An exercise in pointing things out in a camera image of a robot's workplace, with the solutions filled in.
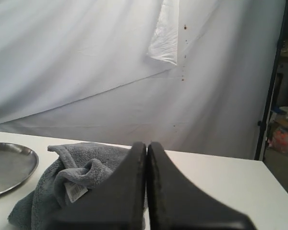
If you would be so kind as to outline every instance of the tray rim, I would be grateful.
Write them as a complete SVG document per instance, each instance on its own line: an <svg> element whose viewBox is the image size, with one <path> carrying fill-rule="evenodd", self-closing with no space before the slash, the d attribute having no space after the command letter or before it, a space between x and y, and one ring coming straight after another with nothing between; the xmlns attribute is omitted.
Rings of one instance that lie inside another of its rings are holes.
<svg viewBox="0 0 288 230"><path fill-rule="evenodd" d="M10 187L10 188L8 188L8 189L6 189L6 190L1 191L1 192L0 192L0 195L2 195L2 194L6 193L6 192L8 192L8 191L10 191L10 190L15 189L15 188L18 187L18 186L24 184L24 183L32 176L32 174L35 172L35 170L37 169L37 167L38 167L38 165L39 165L39 157L38 157L37 153L36 153L33 149L31 149L31 148L29 148L29 147L27 147L27 146L20 145L20 144L15 144L15 143L10 143L10 142L0 142L0 144L11 144L11 145L17 145L17 146L25 147L25 148L27 148L27 149L30 149L30 150L31 150L31 153L33 153L33 155L34 155L35 158L36 158L36 164L35 164L34 168L32 169L32 171L28 174L28 176L26 176L21 182L13 185L12 187Z"/></svg>

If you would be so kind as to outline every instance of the white sheet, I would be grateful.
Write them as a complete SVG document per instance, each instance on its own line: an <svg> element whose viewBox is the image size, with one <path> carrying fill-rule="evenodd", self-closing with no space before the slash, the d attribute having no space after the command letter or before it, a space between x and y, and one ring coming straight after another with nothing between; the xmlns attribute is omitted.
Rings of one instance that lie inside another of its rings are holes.
<svg viewBox="0 0 288 230"><path fill-rule="evenodd" d="M112 12L120 15L115 17L120 21L110 20L106 28L110 1L94 2L97 15L104 17L103 23L92 20L82 25L78 20L78 26L83 35L88 34L86 30L105 30L112 46L91 46L97 44L95 39L104 44L103 35L98 34L84 40L90 41L82 49L86 55L64 53L60 44L65 44L65 38L71 39L69 35L79 35L80 30L69 27L70 34L57 34L60 48L50 49L56 61L51 55L28 52L31 55L24 56L34 60L30 65L35 62L36 67L47 70L34 75L37 77L31 81L22 79L21 74L15 75L20 78L11 77L14 71L10 65L19 64L21 72L27 71L28 63L13 53L22 52L23 47L11 45L0 51L0 73L6 73L5 81L15 82L17 87L30 86L25 87L25 92L16 87L14 94L0 90L0 122L35 113L36 108L42 111L88 94L94 96L0 124L0 131L119 144L155 140L170 150L253 158L257 121L264 110L284 0L180 0L176 67L146 55L162 1L113 1L121 3ZM63 12L73 9L65 4L60 8ZM89 2L81 1L81 6L89 9L85 4ZM118 40L112 39L114 32L129 23L134 30ZM41 28L35 27L32 36L37 36ZM32 39L26 42L33 45ZM43 45L40 51L46 49L44 44L38 44ZM41 62L42 57L48 66Z"/></svg>

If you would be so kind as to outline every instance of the towel tag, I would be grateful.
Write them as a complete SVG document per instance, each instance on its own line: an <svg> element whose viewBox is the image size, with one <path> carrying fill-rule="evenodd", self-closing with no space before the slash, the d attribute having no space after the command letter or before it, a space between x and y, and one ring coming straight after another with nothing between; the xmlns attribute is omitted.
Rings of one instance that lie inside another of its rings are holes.
<svg viewBox="0 0 288 230"><path fill-rule="evenodd" d="M88 190L86 187L73 182L64 183L69 200L73 203L82 197Z"/></svg>

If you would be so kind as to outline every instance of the metal tray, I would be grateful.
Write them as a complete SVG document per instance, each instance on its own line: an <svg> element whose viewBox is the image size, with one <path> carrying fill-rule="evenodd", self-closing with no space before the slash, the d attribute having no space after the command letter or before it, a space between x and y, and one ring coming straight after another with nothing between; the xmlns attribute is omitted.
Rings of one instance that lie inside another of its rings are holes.
<svg viewBox="0 0 288 230"><path fill-rule="evenodd" d="M19 186L38 166L38 156L22 145L0 143L0 195Z"/></svg>

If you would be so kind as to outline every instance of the floor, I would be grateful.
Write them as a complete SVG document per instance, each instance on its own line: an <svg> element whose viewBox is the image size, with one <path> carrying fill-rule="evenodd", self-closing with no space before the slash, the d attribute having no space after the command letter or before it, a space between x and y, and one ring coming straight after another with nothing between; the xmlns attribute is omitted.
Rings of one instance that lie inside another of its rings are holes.
<svg viewBox="0 0 288 230"><path fill-rule="evenodd" d="M288 153L284 154L273 149L267 149L264 163L288 192Z"/></svg>

